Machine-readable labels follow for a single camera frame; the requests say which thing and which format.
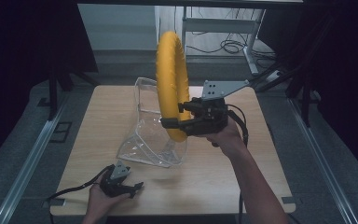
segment hand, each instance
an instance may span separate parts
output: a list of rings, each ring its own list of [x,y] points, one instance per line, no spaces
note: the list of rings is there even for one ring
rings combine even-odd
[[[97,223],[98,220],[107,215],[115,204],[131,196],[129,193],[121,194],[114,198],[106,196],[100,188],[102,177],[103,174],[98,177],[95,184],[89,189],[89,204],[83,224]]]
[[[219,133],[208,133],[197,137],[206,137],[208,141],[216,143],[229,158],[235,157],[239,150],[246,148],[238,131],[237,123],[232,118],[228,118],[227,126]]]

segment gray floor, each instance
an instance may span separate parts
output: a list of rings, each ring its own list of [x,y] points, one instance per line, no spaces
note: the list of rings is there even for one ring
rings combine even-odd
[[[100,73],[89,75],[102,84],[133,85],[137,77],[154,78],[154,54],[150,52],[95,52],[95,55]],[[191,54],[187,57],[187,69],[191,85],[200,85],[206,78],[244,80],[251,77],[241,55],[210,57]],[[60,122],[71,122],[70,132],[66,140],[61,143],[58,142],[63,139],[62,135],[55,133],[51,136],[51,140],[58,142],[50,141],[47,144],[9,223],[49,223],[48,209],[42,207],[42,202],[57,189],[93,91],[93,87],[83,79],[75,76],[72,78],[75,82],[74,89],[71,92],[60,91],[59,94],[61,97],[64,95],[69,97]],[[302,224],[345,223],[284,95],[286,86],[287,83],[283,83],[267,92],[258,93],[257,97],[270,127],[289,187],[295,196],[296,211],[291,215]],[[32,89],[30,102],[23,116],[0,149],[0,206],[48,118],[48,107],[39,105],[43,98],[48,98],[47,82],[36,85]],[[327,125],[316,105],[310,108],[310,124],[337,182],[343,188],[358,218],[357,160]],[[55,220],[58,223],[79,223],[81,218],[55,217]],[[127,217],[116,221],[172,223],[172,220],[166,217],[154,217],[151,220]],[[181,221],[235,223],[234,216],[180,217],[174,223]]]

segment yellow ring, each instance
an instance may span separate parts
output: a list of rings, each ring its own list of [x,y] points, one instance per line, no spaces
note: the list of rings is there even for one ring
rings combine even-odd
[[[161,116],[164,119],[190,119],[190,112],[179,113],[178,103],[188,102],[190,95],[185,54],[179,37],[172,31],[164,33],[159,40],[156,69]],[[167,133],[175,142],[187,139],[186,133],[179,129],[167,129]]]

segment forearm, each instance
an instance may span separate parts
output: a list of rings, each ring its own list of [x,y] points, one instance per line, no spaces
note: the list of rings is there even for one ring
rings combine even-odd
[[[253,224],[287,224],[287,215],[245,145],[228,156],[240,185],[246,212]]]

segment transparent plastic object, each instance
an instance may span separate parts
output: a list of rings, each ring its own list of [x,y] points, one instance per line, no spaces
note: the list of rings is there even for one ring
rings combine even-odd
[[[135,122],[122,142],[117,157],[128,161],[170,167],[183,162],[187,140],[174,142],[162,127],[156,81],[138,77],[134,86]]]

